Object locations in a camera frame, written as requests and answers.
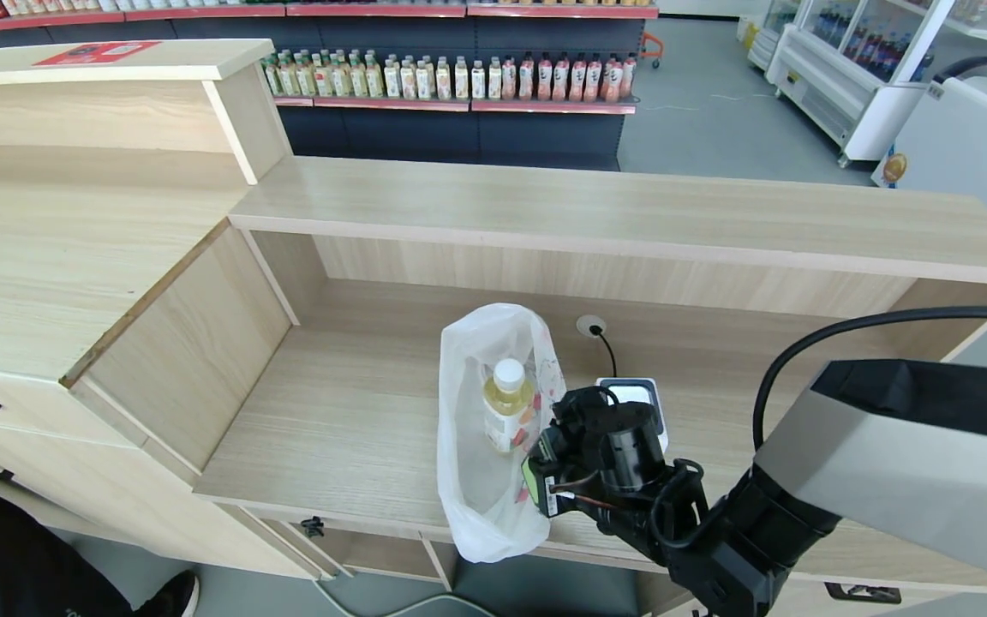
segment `white plastic bag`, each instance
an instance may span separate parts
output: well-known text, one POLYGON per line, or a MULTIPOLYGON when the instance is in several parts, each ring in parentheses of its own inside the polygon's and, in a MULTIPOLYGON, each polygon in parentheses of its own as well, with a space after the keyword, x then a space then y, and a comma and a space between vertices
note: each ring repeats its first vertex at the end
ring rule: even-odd
POLYGON ((494 562, 540 546, 551 522, 528 496, 520 469, 538 431, 565 394, 565 379, 540 316, 516 304, 489 304, 455 321, 440 338, 440 418, 436 427, 436 488, 452 540, 470 562, 494 562), (516 358, 541 403, 523 445, 498 453, 485 433, 483 375, 498 360, 516 358))

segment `counter top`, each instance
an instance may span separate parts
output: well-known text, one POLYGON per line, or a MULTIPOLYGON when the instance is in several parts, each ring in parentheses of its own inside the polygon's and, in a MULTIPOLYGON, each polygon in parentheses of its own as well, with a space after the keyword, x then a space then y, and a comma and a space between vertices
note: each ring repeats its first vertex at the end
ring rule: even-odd
POLYGON ((987 207, 919 191, 293 157, 230 218, 251 230, 987 284, 987 207))
POLYGON ((72 81, 221 81, 273 51, 269 39, 173 39, 114 63, 33 66, 77 43, 0 48, 0 86, 72 81))
MULTIPOLYGON (((440 332, 489 302, 521 303, 544 317, 568 387, 608 374, 598 341, 573 329, 577 315, 604 316, 620 373, 658 382, 669 430, 667 457, 700 462, 712 501, 752 460, 749 418, 764 368, 787 344, 833 321, 328 281, 313 315, 291 329, 275 352, 194 491, 224 503, 290 512, 294 520, 318 515, 449 538, 435 480, 440 332)), ((828 359, 886 354, 889 347, 876 329, 803 352, 776 382, 767 430, 828 359)), ((576 512, 553 520, 545 547, 651 567, 576 512)), ((987 585, 986 572, 850 522, 818 543, 798 572, 851 582, 987 585)))
POLYGON ((223 153, 0 147, 0 371, 62 378, 246 190, 223 153))

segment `checkout counter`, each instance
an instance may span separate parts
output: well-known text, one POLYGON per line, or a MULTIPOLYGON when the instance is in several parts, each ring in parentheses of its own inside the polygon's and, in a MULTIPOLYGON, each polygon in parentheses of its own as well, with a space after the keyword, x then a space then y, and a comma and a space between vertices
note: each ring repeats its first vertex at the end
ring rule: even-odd
MULTIPOLYGON (((885 309, 987 304, 987 208, 970 196, 294 157, 258 68, 267 40, 34 66, 72 47, 0 50, 0 470, 15 476, 0 494, 47 524, 450 590, 439 340, 477 306, 543 316, 568 387, 607 371, 575 328, 602 316, 624 372, 658 382, 669 456, 701 461, 716 499, 747 469, 757 383, 788 344, 885 309), (324 536, 301 526, 316 516, 324 536)), ((829 359, 952 359, 986 329, 825 341, 776 382, 768 430, 829 359)), ((535 554, 638 571, 643 614, 688 614, 660 567, 584 516, 555 519, 535 554)), ((850 522, 778 610, 823 614, 826 581, 900 587, 905 606, 987 592, 986 572, 850 522)))

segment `floor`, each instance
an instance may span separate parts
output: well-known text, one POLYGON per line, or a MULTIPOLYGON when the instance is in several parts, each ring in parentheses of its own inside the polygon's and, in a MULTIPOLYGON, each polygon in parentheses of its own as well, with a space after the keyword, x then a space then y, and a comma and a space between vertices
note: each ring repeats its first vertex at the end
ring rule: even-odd
MULTIPOLYGON (((873 165, 840 169, 835 145, 745 61, 733 22, 658 20, 649 31, 665 40, 662 66, 643 67, 619 150, 624 171, 682 173, 803 183, 870 184, 873 165)), ((200 617, 338 614, 312 583, 293 578, 193 566, 137 547, 68 536, 78 550, 138 605, 167 578, 194 567, 202 579, 200 617)), ((325 583, 357 614, 383 614, 442 592, 432 583, 357 574, 325 583)), ((456 593, 496 614, 637 614, 634 575, 600 566, 521 557, 497 565, 461 565, 456 593)), ((473 616, 455 602, 435 602, 415 617, 473 616)), ((986 614, 987 595, 963 594, 894 617, 973 617, 986 614)))

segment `shoe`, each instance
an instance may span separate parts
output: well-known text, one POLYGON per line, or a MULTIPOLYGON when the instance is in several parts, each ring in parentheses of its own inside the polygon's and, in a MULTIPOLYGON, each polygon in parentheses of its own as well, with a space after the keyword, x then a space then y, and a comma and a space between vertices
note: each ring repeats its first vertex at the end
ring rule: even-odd
POLYGON ((136 617, 193 617, 200 600, 200 579, 189 570, 170 578, 154 597, 134 612, 136 617))

